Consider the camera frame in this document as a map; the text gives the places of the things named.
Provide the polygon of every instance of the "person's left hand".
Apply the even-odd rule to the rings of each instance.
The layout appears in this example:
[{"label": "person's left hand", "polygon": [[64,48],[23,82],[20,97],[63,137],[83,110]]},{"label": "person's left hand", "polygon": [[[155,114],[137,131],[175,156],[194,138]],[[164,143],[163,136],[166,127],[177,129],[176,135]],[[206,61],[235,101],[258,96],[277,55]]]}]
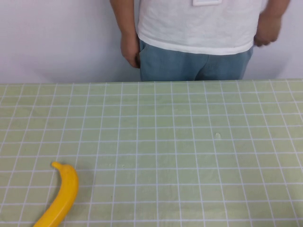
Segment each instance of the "person's left hand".
[{"label": "person's left hand", "polygon": [[261,13],[258,22],[258,29],[255,35],[255,45],[263,46],[275,42],[280,34],[282,17],[275,17]]}]

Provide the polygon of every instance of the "white wall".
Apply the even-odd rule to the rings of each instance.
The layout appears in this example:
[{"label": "white wall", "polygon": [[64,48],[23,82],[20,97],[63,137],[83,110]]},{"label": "white wall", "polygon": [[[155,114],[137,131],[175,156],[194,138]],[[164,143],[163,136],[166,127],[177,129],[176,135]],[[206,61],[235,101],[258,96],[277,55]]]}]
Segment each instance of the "white wall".
[{"label": "white wall", "polygon": [[[303,77],[302,9],[292,0],[279,41],[255,50],[246,79]],[[0,83],[137,81],[119,40],[108,0],[1,0]]]}]

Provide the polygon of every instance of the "yellow banana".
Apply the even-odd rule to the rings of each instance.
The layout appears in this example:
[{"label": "yellow banana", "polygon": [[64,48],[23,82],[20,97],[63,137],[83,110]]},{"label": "yellow banana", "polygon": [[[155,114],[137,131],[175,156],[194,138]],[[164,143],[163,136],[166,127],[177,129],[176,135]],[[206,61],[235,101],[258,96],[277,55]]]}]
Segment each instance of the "yellow banana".
[{"label": "yellow banana", "polygon": [[71,209],[78,193],[79,179],[76,170],[70,165],[53,162],[52,166],[59,170],[61,187],[57,197],[34,227],[57,227]]}]

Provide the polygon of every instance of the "name tag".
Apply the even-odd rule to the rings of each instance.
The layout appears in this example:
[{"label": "name tag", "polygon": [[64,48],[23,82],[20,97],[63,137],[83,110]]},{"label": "name tag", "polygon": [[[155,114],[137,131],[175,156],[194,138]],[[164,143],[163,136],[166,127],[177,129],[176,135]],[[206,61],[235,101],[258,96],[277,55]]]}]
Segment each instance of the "name tag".
[{"label": "name tag", "polygon": [[222,3],[222,0],[193,0],[194,6],[213,6]]}]

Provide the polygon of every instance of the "hand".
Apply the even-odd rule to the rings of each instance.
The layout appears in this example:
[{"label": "hand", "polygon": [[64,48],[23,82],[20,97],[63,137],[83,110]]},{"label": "hand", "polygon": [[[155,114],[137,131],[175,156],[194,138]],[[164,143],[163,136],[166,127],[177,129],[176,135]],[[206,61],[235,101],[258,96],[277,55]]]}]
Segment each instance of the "hand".
[{"label": "hand", "polygon": [[280,34],[282,17],[275,17],[261,13],[257,33],[255,35],[256,46],[267,46],[271,42],[275,42]]},{"label": "hand", "polygon": [[140,68],[140,42],[137,34],[122,35],[121,53],[128,63],[134,68]]}]

